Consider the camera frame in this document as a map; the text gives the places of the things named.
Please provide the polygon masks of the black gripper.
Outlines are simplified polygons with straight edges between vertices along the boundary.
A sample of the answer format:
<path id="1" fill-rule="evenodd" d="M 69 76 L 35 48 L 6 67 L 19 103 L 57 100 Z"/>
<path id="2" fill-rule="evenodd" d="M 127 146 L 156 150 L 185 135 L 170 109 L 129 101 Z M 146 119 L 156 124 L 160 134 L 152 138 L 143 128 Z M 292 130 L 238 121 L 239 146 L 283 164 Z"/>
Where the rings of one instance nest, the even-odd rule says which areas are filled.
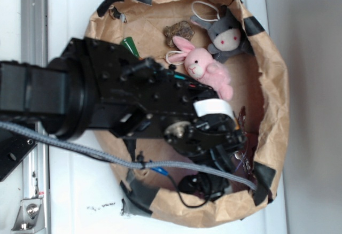
<path id="1" fill-rule="evenodd" d="M 102 127 L 125 142 L 164 139 L 199 164 L 231 163 L 246 137 L 230 105 L 211 85 L 151 58 L 105 59 L 96 64 Z"/>

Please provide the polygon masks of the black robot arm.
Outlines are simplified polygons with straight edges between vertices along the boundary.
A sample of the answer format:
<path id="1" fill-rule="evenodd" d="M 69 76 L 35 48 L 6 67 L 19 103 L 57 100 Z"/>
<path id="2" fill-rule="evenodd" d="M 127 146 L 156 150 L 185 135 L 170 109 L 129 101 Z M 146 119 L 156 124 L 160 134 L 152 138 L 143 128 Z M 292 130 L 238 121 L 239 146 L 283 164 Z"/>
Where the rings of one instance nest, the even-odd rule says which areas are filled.
<path id="1" fill-rule="evenodd" d="M 60 139 L 108 130 L 123 139 L 165 139 L 192 160 L 230 164 L 246 136 L 216 91 L 139 59 L 125 47 L 74 38 L 47 67 L 1 62 L 1 120 L 41 122 Z"/>

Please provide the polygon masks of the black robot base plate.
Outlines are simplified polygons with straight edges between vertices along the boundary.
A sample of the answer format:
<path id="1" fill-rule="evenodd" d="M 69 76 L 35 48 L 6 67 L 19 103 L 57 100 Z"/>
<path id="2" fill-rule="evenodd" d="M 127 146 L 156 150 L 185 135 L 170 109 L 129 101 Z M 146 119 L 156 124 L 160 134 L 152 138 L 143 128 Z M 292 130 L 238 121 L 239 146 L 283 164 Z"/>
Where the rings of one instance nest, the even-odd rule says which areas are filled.
<path id="1" fill-rule="evenodd" d="M 1 128 L 1 182 L 4 181 L 36 146 L 36 140 Z"/>

